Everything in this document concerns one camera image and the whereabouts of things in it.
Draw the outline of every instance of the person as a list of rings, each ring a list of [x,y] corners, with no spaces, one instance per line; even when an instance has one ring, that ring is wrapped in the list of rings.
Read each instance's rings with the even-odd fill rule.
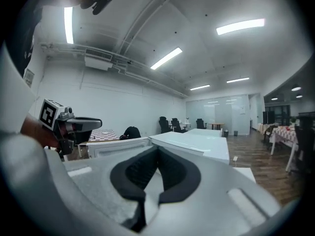
[[[135,139],[140,137],[141,135],[139,129],[137,129],[136,127],[128,127],[124,134],[120,136],[119,140]]]
[[[34,30],[42,18],[42,8],[45,5],[58,7],[71,7],[81,4],[87,8],[93,0],[28,0],[17,16],[11,32],[5,39],[5,43],[11,59],[21,76],[24,75],[33,50]],[[36,139],[43,147],[50,146],[57,148],[59,143],[54,134],[43,127],[41,123],[27,115],[21,133]]]

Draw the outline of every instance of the ceiling light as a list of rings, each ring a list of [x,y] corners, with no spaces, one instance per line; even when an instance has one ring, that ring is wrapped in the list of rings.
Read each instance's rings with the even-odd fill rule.
[[[227,81],[226,83],[232,83],[232,82],[244,81],[244,80],[249,80],[249,77],[248,78],[237,79],[237,80],[232,80],[232,81]]]
[[[64,8],[64,29],[68,44],[73,44],[72,35],[72,7]]]
[[[218,35],[222,35],[231,31],[235,30],[242,30],[247,28],[253,28],[253,27],[261,27],[265,25],[265,19],[254,19],[254,20],[248,20],[243,22],[234,23],[227,26],[222,26],[217,28]]]
[[[173,52],[166,55],[164,58],[160,59],[157,63],[155,63],[153,66],[151,66],[151,69],[155,70],[161,65],[163,65],[165,62],[169,61],[171,58],[175,57],[179,53],[181,53],[181,48],[176,48]]]
[[[297,91],[297,90],[300,90],[301,87],[298,85],[298,84],[294,84],[293,87],[292,87],[292,91]]]
[[[196,90],[196,89],[202,89],[202,88],[207,88],[210,85],[205,85],[205,86],[201,86],[201,87],[197,87],[197,88],[191,88],[190,90]]]

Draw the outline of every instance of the air conditioner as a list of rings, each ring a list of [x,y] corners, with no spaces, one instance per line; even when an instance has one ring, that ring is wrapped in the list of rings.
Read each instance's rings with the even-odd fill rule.
[[[107,71],[113,66],[111,63],[112,55],[95,51],[92,49],[85,50],[85,66]]]

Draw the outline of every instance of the office chair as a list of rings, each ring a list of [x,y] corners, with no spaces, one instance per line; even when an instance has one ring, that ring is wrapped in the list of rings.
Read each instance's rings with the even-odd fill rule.
[[[206,126],[204,126],[203,125],[203,120],[202,119],[197,119],[197,128],[199,128],[199,129],[207,129],[207,123],[205,123],[206,124]]]
[[[161,126],[161,134],[172,131],[166,117],[161,116],[158,122],[159,122],[159,125]]]
[[[177,120],[177,118],[172,118],[172,126],[174,128],[174,132],[177,132],[177,133],[185,133],[187,132],[186,130],[186,127],[184,127],[184,130],[181,129],[181,126],[179,124],[179,121]]]
[[[297,169],[289,169],[289,175],[293,172],[305,178],[315,166],[315,132],[309,127],[303,129],[295,126],[295,134],[299,146],[298,151],[295,153],[295,165]]]

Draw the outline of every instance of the wooden floor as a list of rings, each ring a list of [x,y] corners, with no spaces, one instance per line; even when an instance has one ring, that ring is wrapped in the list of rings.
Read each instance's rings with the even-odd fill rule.
[[[302,182],[296,181],[298,178],[295,175],[289,176],[285,171],[290,148],[283,146],[270,155],[270,150],[261,142],[262,139],[263,136],[255,130],[251,130],[248,136],[229,136],[227,143],[230,165],[235,167],[233,157],[238,156],[236,166],[251,168],[256,183],[269,191],[284,206],[302,194]],[[82,147],[82,157],[88,158],[85,147]],[[77,148],[68,159],[80,159]]]

